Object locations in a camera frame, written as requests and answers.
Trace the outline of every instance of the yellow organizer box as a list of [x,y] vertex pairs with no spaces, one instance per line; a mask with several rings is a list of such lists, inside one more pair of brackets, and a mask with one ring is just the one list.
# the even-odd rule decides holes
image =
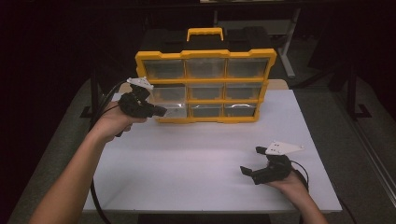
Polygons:
[[261,27],[149,30],[135,59],[168,110],[159,122],[236,123],[258,120],[276,52]]

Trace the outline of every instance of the forearm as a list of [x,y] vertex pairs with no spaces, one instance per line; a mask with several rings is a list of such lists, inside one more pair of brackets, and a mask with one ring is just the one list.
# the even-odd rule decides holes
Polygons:
[[328,224],[317,204],[308,193],[300,195],[298,199],[291,202],[300,211],[304,224]]
[[88,134],[49,189],[30,223],[77,223],[106,141]]

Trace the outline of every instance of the human arm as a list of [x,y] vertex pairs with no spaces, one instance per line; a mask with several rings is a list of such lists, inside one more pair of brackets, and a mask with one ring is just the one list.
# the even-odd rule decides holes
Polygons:
[[[116,105],[116,102],[111,102],[107,108]],[[117,106],[108,110],[88,132],[72,160],[37,206],[29,223],[77,223],[106,143],[116,134],[129,131],[133,123],[145,121],[126,116]]]
[[285,179],[273,181],[267,183],[267,185],[279,189],[285,195],[300,211],[304,224],[328,224],[326,218],[320,212],[317,204],[294,171],[290,172]]

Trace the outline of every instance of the black cable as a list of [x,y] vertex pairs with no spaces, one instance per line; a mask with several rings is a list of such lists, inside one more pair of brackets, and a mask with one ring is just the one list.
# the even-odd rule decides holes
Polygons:
[[[306,175],[306,180],[305,180],[305,181],[306,181],[306,190],[309,191],[309,175],[308,175],[308,172],[307,172],[307,171],[305,170],[305,168],[304,168],[300,163],[298,163],[297,161],[291,161],[291,162],[293,162],[293,163],[299,165],[301,168],[303,168],[303,170],[304,170],[304,172],[305,172],[305,175]],[[304,219],[303,219],[303,216],[302,216],[302,215],[300,215],[299,224],[304,224]]]
[[112,110],[112,109],[114,109],[114,108],[116,108],[116,107],[118,107],[118,106],[119,106],[119,105],[114,105],[114,106],[110,107],[109,109],[105,110],[105,111],[102,113],[101,117],[102,117],[107,111]]
[[344,203],[344,201],[341,200],[340,196],[338,196],[337,194],[335,194],[335,195],[337,196],[337,199],[340,202],[340,204],[343,205],[343,207],[345,207],[346,211],[349,213],[349,216],[350,216],[350,218],[352,218],[353,223],[358,224],[358,222],[356,221],[355,217],[352,215],[352,212],[349,210],[349,208]]
[[305,168],[300,163],[298,163],[297,161],[291,161],[291,162],[293,162],[293,163],[299,165],[301,168],[303,168],[303,170],[304,170],[304,172],[306,174],[306,185],[309,185],[309,175],[308,175],[308,172],[305,170]]
[[[99,120],[99,118],[102,117],[103,114],[105,114],[107,111],[116,108],[118,105],[112,106],[109,109],[105,110],[106,106],[108,105],[110,99],[113,97],[114,93],[116,93],[116,91],[120,88],[120,86],[125,83],[125,81],[119,82],[117,85],[115,85],[113,87],[113,89],[111,89],[111,91],[106,95],[105,99],[102,101],[102,103],[99,105],[98,110],[97,111],[92,111],[92,119],[91,119],[91,127],[90,129],[93,128],[93,126],[95,125],[96,121]],[[96,211],[98,212],[100,218],[106,223],[106,224],[111,224],[111,222],[108,220],[108,218],[106,217],[100,203],[99,203],[99,199],[96,195],[96,189],[95,189],[95,184],[93,182],[91,182],[91,196],[93,199],[93,203],[95,205]]]

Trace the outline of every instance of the table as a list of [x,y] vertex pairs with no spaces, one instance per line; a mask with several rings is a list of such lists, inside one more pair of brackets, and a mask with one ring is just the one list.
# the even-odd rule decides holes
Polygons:
[[[341,211],[293,91],[269,90],[254,123],[134,124],[107,144],[94,176],[104,210],[136,213],[279,213],[294,207],[276,189],[254,185],[239,166],[266,166],[255,147],[303,145],[289,158],[305,167],[322,212]],[[84,210],[94,210],[89,195]]]

